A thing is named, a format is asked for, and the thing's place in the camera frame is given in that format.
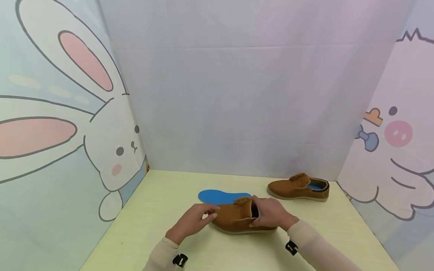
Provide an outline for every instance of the person's left hand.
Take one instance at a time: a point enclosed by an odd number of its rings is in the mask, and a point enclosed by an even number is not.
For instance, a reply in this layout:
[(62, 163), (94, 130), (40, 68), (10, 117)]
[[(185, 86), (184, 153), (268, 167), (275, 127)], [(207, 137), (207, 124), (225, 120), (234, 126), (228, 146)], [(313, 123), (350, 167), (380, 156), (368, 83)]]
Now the person's left hand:
[[(188, 209), (176, 224), (167, 231), (166, 238), (175, 244), (181, 242), (188, 236), (201, 231), (206, 225), (211, 223), (217, 214), (215, 211), (220, 207), (214, 204), (196, 203)], [(202, 216), (208, 214), (208, 217), (202, 219)]]

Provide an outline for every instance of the pink inner ear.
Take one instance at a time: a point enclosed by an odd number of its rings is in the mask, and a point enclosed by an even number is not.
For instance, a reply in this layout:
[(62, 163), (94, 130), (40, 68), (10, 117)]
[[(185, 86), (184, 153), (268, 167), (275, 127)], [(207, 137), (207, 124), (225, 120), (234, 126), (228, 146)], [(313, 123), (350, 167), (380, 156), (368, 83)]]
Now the pink inner ear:
[(74, 125), (50, 118), (20, 119), (0, 124), (0, 157), (37, 153), (64, 143), (76, 133)]
[(104, 66), (79, 37), (71, 32), (62, 32), (59, 41), (68, 56), (95, 83), (105, 91), (112, 91), (113, 84)]

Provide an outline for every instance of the rabbit eye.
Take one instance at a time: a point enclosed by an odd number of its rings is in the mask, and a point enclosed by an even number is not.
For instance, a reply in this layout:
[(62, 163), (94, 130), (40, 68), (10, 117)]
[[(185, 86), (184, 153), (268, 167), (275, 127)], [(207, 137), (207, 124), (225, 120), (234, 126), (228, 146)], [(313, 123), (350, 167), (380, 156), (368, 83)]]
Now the rabbit eye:
[(124, 154), (124, 148), (122, 148), (122, 147), (117, 148), (117, 149), (116, 149), (116, 154), (117, 154), (118, 156), (123, 155), (123, 154)]

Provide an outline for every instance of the hand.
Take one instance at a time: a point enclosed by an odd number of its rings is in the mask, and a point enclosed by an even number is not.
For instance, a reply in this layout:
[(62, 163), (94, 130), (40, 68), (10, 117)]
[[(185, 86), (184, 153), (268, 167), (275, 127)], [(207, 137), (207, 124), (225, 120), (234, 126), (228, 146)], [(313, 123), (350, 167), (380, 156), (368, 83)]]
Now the hand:
[(277, 199), (260, 199), (257, 196), (253, 196), (252, 199), (259, 211), (259, 217), (251, 223), (252, 227), (281, 227), (287, 232), (299, 221), (298, 217), (288, 213)]
[[(217, 214), (215, 211), (220, 210), (220, 207), (207, 203), (196, 203), (190, 207), (176, 224), (167, 231), (166, 238), (175, 244), (181, 242), (188, 236), (201, 231), (206, 225), (213, 221)], [(208, 214), (208, 217), (202, 219), (202, 216)]]

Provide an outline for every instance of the cartoon pig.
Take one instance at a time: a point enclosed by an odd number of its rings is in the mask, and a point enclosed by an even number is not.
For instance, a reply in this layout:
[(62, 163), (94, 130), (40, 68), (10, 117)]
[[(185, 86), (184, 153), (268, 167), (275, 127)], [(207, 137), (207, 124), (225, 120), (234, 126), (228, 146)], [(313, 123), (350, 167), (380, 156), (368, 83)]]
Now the cartoon pig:
[(434, 203), (434, 41), (418, 29), (393, 48), (338, 184), (401, 220)]

